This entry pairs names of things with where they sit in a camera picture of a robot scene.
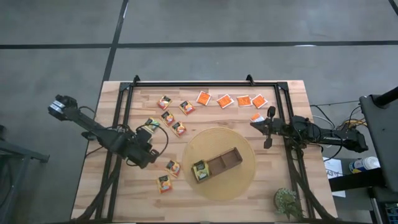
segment brown wooden box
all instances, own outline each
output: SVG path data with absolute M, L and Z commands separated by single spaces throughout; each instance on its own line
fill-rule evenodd
M 239 165 L 242 162 L 242 157 L 236 147 L 232 149 L 228 149 L 226 152 L 206 161 L 209 167 L 209 177 L 198 180 L 198 184 L 206 181 L 224 171 L 229 170 L 232 167 Z

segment green plant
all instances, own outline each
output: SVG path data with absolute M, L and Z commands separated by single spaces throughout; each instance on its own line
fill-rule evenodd
M 303 218 L 303 210 L 300 201 L 297 200 L 296 192 L 281 188 L 274 195 L 274 205 L 277 213 L 285 214 L 290 220 L 290 215 L 300 220 Z

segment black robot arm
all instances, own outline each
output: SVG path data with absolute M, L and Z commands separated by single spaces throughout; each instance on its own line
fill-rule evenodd
M 73 121 L 87 130 L 82 133 L 87 139 L 89 134 L 93 134 L 105 149 L 122 159 L 128 158 L 141 169 L 148 163 L 155 162 L 159 156 L 159 152 L 152 149 L 152 145 L 148 143 L 152 135 L 145 129 L 139 128 L 134 132 L 123 125 L 105 128 L 82 113 L 72 97 L 57 95 L 48 109 L 49 113 L 60 121 Z
M 295 147 L 306 148 L 309 143 L 330 144 L 343 146 L 348 150 L 355 152 L 364 152 L 368 150 L 364 136 L 356 129 L 323 129 L 316 124 L 311 123 L 308 118 L 293 116 L 289 124 L 283 122 L 280 118 L 274 118 L 275 107 L 268 109 L 268 117 L 264 121 L 250 123 L 251 126 L 258 129 L 263 135 L 267 136 L 264 148 L 272 146 L 271 134 L 285 136 Z

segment wooden table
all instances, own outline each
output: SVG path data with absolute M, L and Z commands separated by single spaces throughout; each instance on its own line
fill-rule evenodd
M 294 113 L 312 118 L 310 105 L 301 80 L 288 81 L 290 97 Z M 119 82 L 104 82 L 99 99 L 96 121 L 103 126 L 111 126 L 116 107 Z M 203 90 L 213 97 L 208 106 L 195 102 L 199 92 Z M 215 101 L 228 93 L 234 99 L 241 95 L 262 94 L 269 102 L 261 109 L 255 107 L 238 107 L 237 102 L 221 109 Z M 276 215 L 273 206 L 273 196 L 281 187 L 291 188 L 289 170 L 280 136 L 274 136 L 273 146 L 265 150 L 265 137 L 249 125 L 250 117 L 260 112 L 264 117 L 270 106 L 276 106 L 274 89 L 270 87 L 145 87 L 134 88 L 132 107 L 129 115 L 129 125 L 132 129 L 143 124 L 148 117 L 158 118 L 164 111 L 157 105 L 162 95 L 173 99 L 169 110 L 177 121 L 182 121 L 188 131 L 178 138 L 170 128 L 170 143 L 163 155 L 154 164 L 145 169 L 129 167 L 122 164 L 119 180 L 118 196 L 116 198 L 115 222 L 276 222 L 286 221 L 283 215 Z M 196 106 L 196 111 L 186 116 L 178 105 L 189 100 Z M 155 179 L 165 175 L 164 167 L 170 159 L 181 161 L 185 145 L 200 131 L 212 127 L 226 127 L 242 134 L 251 144 L 256 154 L 257 169 L 254 181 L 249 189 L 234 200 L 220 202 L 211 201 L 197 195 L 184 180 L 183 173 L 172 179 L 173 191 L 160 194 Z M 153 146 L 161 150 L 165 137 L 161 131 L 153 136 Z M 91 142 L 88 152 L 99 146 Z M 333 216 L 337 216 L 326 177 L 322 154 L 317 146 L 309 146 L 304 150 L 304 161 L 310 188 L 320 203 Z M 78 217 L 94 199 L 101 185 L 106 150 L 102 149 L 90 155 L 84 163 L 81 179 L 73 207 L 72 218 Z

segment gray floor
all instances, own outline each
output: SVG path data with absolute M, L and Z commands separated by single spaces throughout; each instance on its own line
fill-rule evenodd
M 122 0 L 0 0 L 0 44 L 111 43 Z M 387 0 L 130 0 L 120 42 L 398 40 Z M 51 154 L 32 162 L 16 223 L 68 220 L 86 141 L 47 114 L 56 94 L 96 106 L 108 49 L 0 50 L 0 124 L 8 140 Z M 110 80 L 304 80 L 313 104 L 357 100 L 398 83 L 398 46 L 119 49 Z M 356 103 L 324 106 L 335 123 Z M 320 126 L 328 127 L 317 120 Z M 341 158 L 374 155 L 342 151 Z M 337 149 L 331 148 L 325 156 Z M 369 222 L 337 198 L 344 220 Z

